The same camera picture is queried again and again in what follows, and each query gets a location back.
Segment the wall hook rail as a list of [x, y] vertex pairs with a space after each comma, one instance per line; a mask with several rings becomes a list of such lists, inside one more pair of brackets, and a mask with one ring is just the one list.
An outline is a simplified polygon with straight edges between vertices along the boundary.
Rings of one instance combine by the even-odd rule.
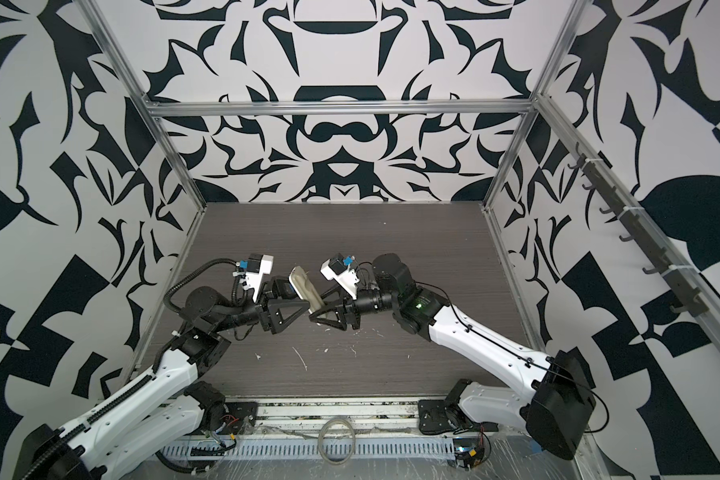
[[614, 218], [626, 233], [619, 237], [625, 243], [633, 242], [649, 262], [642, 269], [646, 275], [659, 275], [669, 286], [679, 303], [671, 305], [674, 313], [688, 313], [701, 317], [710, 312], [701, 284], [694, 278], [696, 269], [671, 245], [647, 210], [630, 194], [611, 172], [605, 160], [591, 157], [575, 144], [576, 160], [569, 166], [580, 171], [586, 183], [583, 188], [597, 193], [605, 205], [600, 212]]

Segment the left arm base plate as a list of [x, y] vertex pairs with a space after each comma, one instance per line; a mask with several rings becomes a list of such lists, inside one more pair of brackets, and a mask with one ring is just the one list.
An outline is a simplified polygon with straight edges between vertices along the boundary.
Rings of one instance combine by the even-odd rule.
[[251, 431], [257, 423], [259, 403], [255, 401], [226, 402], [214, 408], [207, 429], [218, 435], [238, 435]]

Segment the white remote control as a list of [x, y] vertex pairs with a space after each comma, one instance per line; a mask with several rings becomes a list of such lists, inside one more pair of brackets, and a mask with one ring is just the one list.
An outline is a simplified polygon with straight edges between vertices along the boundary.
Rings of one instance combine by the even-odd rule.
[[313, 314], [325, 307], [322, 297], [309, 279], [306, 271], [301, 266], [295, 266], [291, 270], [288, 280], [298, 297], [309, 303], [310, 314]]

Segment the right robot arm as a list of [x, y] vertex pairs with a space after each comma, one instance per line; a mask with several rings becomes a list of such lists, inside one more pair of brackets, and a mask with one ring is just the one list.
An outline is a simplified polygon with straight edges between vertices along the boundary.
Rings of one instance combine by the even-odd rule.
[[455, 386], [449, 400], [467, 419], [519, 429], [549, 453], [574, 458], [597, 399], [579, 359], [564, 351], [551, 356], [533, 350], [480, 324], [444, 289], [415, 280], [394, 253], [374, 259], [367, 286], [352, 262], [336, 255], [323, 263], [323, 277], [334, 284], [324, 293], [306, 274], [291, 272], [289, 280], [308, 302], [311, 321], [356, 329], [365, 314], [391, 312], [404, 331], [464, 356], [510, 388], [497, 399], [474, 381]]

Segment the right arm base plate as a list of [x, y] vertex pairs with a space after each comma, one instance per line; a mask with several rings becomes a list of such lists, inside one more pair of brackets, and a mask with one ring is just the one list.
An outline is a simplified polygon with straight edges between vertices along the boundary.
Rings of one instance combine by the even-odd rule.
[[460, 434], [499, 431], [494, 422], [477, 423], [470, 420], [455, 404], [444, 399], [422, 399], [417, 402], [418, 430], [423, 435]]

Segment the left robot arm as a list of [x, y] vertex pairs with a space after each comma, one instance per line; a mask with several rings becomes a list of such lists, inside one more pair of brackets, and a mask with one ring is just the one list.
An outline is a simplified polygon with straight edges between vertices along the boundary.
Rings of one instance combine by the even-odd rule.
[[170, 295], [164, 301], [182, 326], [153, 364], [63, 426], [42, 425], [30, 433], [14, 478], [119, 479], [186, 434], [224, 430], [226, 398], [202, 379], [231, 344], [224, 332], [259, 326], [280, 333], [311, 307], [285, 277], [237, 300], [203, 286], [182, 306]]

